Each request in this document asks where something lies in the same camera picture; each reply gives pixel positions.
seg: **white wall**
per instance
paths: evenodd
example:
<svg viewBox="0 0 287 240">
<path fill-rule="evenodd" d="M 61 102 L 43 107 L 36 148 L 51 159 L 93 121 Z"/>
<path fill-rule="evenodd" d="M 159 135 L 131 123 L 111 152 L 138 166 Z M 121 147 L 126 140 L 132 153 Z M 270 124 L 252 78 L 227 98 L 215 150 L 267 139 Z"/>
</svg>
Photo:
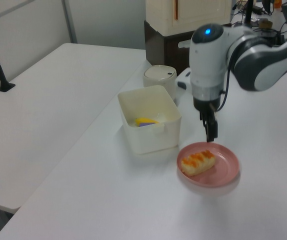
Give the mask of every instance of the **white wall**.
<svg viewBox="0 0 287 240">
<path fill-rule="evenodd" d="M 66 0 L 77 43 L 145 49 L 145 0 Z"/>
<path fill-rule="evenodd" d="M 34 0 L 0 17 L 0 63 L 7 80 L 70 41 L 61 0 Z"/>
</svg>

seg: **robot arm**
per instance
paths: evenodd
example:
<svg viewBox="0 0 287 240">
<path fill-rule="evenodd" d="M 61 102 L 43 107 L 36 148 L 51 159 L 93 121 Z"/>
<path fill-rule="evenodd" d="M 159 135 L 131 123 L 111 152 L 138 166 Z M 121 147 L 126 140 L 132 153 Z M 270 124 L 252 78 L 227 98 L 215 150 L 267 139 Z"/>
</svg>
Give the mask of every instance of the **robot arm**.
<svg viewBox="0 0 287 240">
<path fill-rule="evenodd" d="M 243 89 L 266 90 L 287 72 L 287 42 L 272 47 L 247 27 L 207 24 L 192 35 L 189 63 L 193 105 L 211 142 L 218 136 L 214 112 L 220 107 L 227 69 Z"/>
</svg>

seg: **white desk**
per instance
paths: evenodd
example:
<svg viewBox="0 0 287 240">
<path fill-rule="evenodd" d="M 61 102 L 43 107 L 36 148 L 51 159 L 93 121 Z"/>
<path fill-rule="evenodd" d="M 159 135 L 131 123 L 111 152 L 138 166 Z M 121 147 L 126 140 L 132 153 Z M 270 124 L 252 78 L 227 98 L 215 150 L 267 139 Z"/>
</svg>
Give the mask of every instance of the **white desk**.
<svg viewBox="0 0 287 240">
<path fill-rule="evenodd" d="M 143 62 L 144 50 L 64 44 L 0 92 L 1 210 L 26 202 Z"/>
<path fill-rule="evenodd" d="M 144 69 L 120 91 L 142 87 Z M 215 142 L 239 158 L 232 183 L 203 188 L 177 171 L 179 150 L 206 139 L 187 92 L 177 90 L 179 146 L 145 155 L 131 152 L 115 96 L 0 240 L 287 239 L 287 74 L 265 92 L 230 82 Z"/>
</svg>

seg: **food item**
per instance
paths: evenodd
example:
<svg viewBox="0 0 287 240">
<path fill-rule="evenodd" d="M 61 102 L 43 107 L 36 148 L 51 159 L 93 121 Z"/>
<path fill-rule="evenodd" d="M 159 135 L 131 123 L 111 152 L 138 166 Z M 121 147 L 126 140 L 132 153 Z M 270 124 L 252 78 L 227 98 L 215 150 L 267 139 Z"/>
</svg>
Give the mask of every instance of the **food item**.
<svg viewBox="0 0 287 240">
<path fill-rule="evenodd" d="M 135 119 L 135 123 L 138 127 L 140 127 L 140 124 L 158 124 L 158 121 L 152 120 L 150 118 L 146 117 L 139 117 Z"/>
<path fill-rule="evenodd" d="M 183 173 L 191 177 L 210 169 L 215 162 L 215 155 L 206 150 L 184 157 L 181 160 L 181 169 Z"/>
</svg>

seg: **white bin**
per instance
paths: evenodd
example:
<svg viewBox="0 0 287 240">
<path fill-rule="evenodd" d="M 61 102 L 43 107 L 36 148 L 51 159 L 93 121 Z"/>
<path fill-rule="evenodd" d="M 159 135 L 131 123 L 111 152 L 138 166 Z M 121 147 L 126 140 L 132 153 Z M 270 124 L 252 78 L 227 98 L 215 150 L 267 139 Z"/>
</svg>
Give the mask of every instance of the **white bin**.
<svg viewBox="0 0 287 240">
<path fill-rule="evenodd" d="M 124 131 L 132 150 L 150 153 L 178 145 L 181 114 L 163 86 L 155 85 L 118 94 Z M 159 123 L 138 127 L 137 118 Z"/>
</svg>

